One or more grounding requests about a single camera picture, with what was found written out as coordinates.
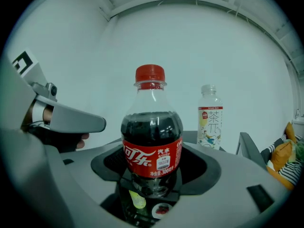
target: coca-cola bottle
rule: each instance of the coca-cola bottle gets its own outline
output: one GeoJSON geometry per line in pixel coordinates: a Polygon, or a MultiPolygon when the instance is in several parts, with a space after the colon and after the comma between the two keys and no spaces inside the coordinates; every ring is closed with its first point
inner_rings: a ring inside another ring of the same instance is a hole
{"type": "Polygon", "coordinates": [[[158,65],[137,68],[137,96],[121,132],[134,187],[145,197],[163,197],[173,188],[181,158],[182,123],[164,92],[165,72],[158,65]]]}

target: ceiling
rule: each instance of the ceiling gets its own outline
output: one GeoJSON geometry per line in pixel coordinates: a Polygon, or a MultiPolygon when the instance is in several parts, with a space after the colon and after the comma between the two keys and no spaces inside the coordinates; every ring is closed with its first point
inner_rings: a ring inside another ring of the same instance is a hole
{"type": "MultiPolygon", "coordinates": [[[[135,6],[163,0],[96,0],[101,13],[111,17],[135,6]]],[[[304,77],[304,48],[287,16],[274,0],[195,0],[212,4],[260,28],[285,53],[299,77],[304,77]]]]}

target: white wall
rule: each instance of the white wall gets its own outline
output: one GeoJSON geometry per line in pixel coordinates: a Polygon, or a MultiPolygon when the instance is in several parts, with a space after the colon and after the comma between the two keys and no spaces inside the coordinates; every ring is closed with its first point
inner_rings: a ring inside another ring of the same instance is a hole
{"type": "MultiPolygon", "coordinates": [[[[176,4],[138,9],[119,17],[108,43],[99,102],[106,101],[101,113],[109,141],[119,137],[120,122],[136,95],[136,68],[149,63],[164,67],[168,98],[185,130],[197,128],[200,87],[217,86],[225,107],[222,147],[228,152],[235,153],[240,132],[264,149],[292,119],[292,87],[281,51],[262,32],[225,12],[176,4]]],[[[95,136],[94,141],[103,140],[95,136]]]]}
{"type": "Polygon", "coordinates": [[[8,47],[11,57],[24,47],[33,51],[61,103],[106,118],[105,131],[92,134],[85,148],[120,137],[136,95],[135,70],[148,63],[164,67],[168,99],[185,130],[197,128],[200,87],[217,86],[228,152],[235,153],[240,132],[262,150],[291,121],[292,87],[281,51],[241,19],[208,7],[162,4],[107,24],[96,9],[89,0],[47,0],[8,47]]]}
{"type": "Polygon", "coordinates": [[[304,115],[304,79],[299,80],[301,95],[301,116],[304,115]]]}
{"type": "Polygon", "coordinates": [[[46,0],[16,28],[7,53],[13,60],[29,48],[58,87],[58,101],[84,110],[92,103],[90,66],[106,25],[92,0],[46,0]]]}

